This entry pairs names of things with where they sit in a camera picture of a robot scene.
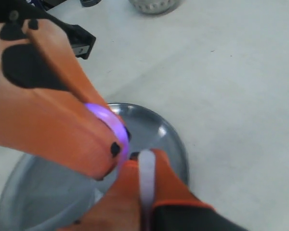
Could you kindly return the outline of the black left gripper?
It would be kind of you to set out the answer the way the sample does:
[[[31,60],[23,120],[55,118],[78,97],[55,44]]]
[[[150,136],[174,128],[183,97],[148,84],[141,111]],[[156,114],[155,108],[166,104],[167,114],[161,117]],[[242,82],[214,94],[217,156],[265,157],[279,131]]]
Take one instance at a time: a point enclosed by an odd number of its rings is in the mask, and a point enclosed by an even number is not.
[[[108,108],[77,58],[89,58],[96,37],[79,25],[65,23],[47,12],[41,0],[0,0],[0,23],[26,20],[26,34],[63,85],[81,102]]]

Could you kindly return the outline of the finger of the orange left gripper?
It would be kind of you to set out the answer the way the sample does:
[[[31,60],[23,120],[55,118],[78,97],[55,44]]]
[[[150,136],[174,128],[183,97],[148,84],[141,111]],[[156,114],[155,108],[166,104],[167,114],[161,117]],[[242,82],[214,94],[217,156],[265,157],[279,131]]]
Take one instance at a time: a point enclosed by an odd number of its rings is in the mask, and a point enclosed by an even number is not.
[[[102,179],[121,142],[60,81],[26,34],[0,23],[0,146]]]

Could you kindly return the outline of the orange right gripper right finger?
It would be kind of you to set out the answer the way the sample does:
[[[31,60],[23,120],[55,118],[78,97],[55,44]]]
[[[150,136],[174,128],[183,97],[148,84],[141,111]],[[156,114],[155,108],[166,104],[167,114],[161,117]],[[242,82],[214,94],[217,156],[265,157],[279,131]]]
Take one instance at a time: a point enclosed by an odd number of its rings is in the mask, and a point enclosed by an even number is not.
[[[153,231],[245,231],[198,199],[177,177],[167,154],[155,154],[155,200],[152,205]]]

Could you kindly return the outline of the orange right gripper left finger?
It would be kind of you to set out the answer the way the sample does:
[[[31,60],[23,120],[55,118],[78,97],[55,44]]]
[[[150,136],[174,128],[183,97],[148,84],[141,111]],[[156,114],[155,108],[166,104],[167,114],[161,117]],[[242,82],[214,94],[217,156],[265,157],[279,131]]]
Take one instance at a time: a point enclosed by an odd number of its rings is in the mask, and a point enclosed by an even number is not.
[[[138,162],[128,160],[107,193],[85,215],[61,231],[140,231]]]

